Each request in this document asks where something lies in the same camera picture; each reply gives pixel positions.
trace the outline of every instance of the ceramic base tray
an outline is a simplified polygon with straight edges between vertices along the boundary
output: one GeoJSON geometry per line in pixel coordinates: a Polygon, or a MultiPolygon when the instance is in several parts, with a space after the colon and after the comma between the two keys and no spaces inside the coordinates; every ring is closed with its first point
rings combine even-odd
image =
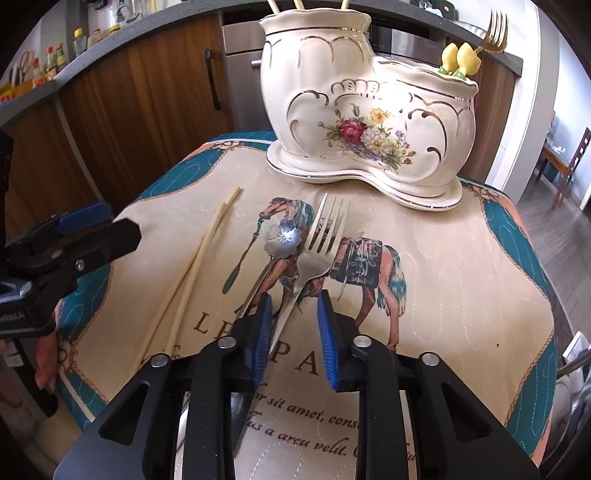
{"type": "Polygon", "coordinates": [[[363,170],[340,170],[327,172],[308,172],[299,170],[288,165],[283,159],[284,150],[281,143],[275,141],[267,150],[267,161],[269,165],[280,173],[298,179],[307,183],[333,183],[341,180],[357,179],[369,183],[377,188],[386,197],[391,198],[396,203],[415,210],[443,211],[450,210],[457,206],[462,199],[462,184],[455,177],[446,191],[437,197],[417,197],[408,193],[399,192],[377,180],[371,173],[363,170]]]}

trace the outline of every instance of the wooden floor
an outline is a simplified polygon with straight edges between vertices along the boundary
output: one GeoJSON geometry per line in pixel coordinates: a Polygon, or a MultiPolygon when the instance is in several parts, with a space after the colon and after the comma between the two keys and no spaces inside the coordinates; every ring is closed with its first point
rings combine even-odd
{"type": "Polygon", "coordinates": [[[591,215],[567,199],[550,210],[555,194],[548,180],[536,184],[532,176],[517,209],[574,331],[591,339],[591,215]]]}

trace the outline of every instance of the gray countertop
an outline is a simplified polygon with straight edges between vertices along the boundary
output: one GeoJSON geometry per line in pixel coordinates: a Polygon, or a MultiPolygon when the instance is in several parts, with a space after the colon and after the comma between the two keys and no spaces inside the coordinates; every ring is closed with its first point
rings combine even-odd
{"type": "MultiPolygon", "coordinates": [[[[51,96],[76,75],[90,67],[94,62],[99,61],[112,51],[124,46],[126,43],[136,38],[147,35],[160,28],[171,26],[176,22],[180,22],[195,15],[224,9],[237,9],[241,5],[260,3],[261,0],[188,0],[126,25],[117,33],[108,36],[106,39],[90,48],[87,52],[83,53],[80,57],[70,62],[70,64],[67,65],[66,68],[53,80],[50,80],[12,102],[3,105],[0,108],[0,127],[39,101],[51,96]]],[[[326,0],[323,3],[334,3],[339,5],[340,0],[326,0]]],[[[355,6],[361,7],[364,11],[370,14],[375,13],[382,15],[383,17],[398,18],[406,22],[442,30],[448,35],[467,41],[472,45],[478,45],[480,43],[480,38],[477,35],[474,35],[474,33],[454,22],[400,1],[353,0],[350,7],[355,8],[355,6]]],[[[492,57],[509,68],[517,76],[521,76],[523,59],[508,53],[493,55],[492,57]]]]}

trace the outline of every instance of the horse illustration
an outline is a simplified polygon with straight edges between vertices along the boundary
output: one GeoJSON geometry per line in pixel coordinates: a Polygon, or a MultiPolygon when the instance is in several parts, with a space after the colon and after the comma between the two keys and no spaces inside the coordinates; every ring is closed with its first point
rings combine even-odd
{"type": "MultiPolygon", "coordinates": [[[[261,284],[252,306],[258,303],[261,293],[267,292],[279,281],[283,285],[281,304],[289,297],[294,283],[298,278],[297,257],[303,249],[310,227],[314,221],[314,209],[302,200],[290,200],[277,197],[269,206],[259,213],[259,221],[271,219],[283,212],[286,219],[295,222],[301,231],[301,243],[296,252],[288,258],[275,263],[265,281],[261,284]]],[[[322,290],[326,276],[343,284],[360,286],[362,304],[355,324],[359,327],[373,306],[384,309],[390,317],[390,334],[388,348],[395,350],[398,344],[398,319],[404,314],[406,307],[407,286],[402,272],[400,256],[389,245],[381,241],[363,237],[364,232],[341,240],[335,261],[330,272],[320,278],[309,281],[302,290],[300,301],[305,297],[317,297],[322,290]]]]}

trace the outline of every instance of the metal bolt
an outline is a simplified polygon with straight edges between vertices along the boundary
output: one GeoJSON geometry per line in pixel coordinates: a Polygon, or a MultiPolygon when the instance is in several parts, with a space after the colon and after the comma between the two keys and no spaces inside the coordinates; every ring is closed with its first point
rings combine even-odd
{"type": "Polygon", "coordinates": [[[159,353],[158,355],[154,355],[150,359],[150,365],[152,365],[152,367],[156,367],[156,368],[163,367],[167,363],[168,363],[168,355],[164,355],[163,353],[159,353]]]}
{"type": "Polygon", "coordinates": [[[217,345],[220,348],[232,348],[236,345],[236,339],[234,337],[222,337],[217,341],[217,345]]]}
{"type": "Polygon", "coordinates": [[[425,365],[428,365],[430,367],[434,367],[435,365],[437,365],[439,363],[439,357],[431,352],[425,353],[421,357],[421,360],[423,361],[423,363],[425,365]]]}
{"type": "Polygon", "coordinates": [[[21,287],[21,289],[18,291],[18,294],[19,294],[21,297],[24,297],[24,296],[25,296],[27,293],[29,293],[29,292],[31,291],[32,287],[33,287],[33,284],[32,284],[31,282],[29,282],[29,281],[28,281],[27,283],[25,283],[25,284],[24,284],[24,285],[21,287]]]}
{"type": "Polygon", "coordinates": [[[365,335],[358,335],[353,339],[353,344],[359,348],[367,348],[371,345],[371,338],[365,335]]]}

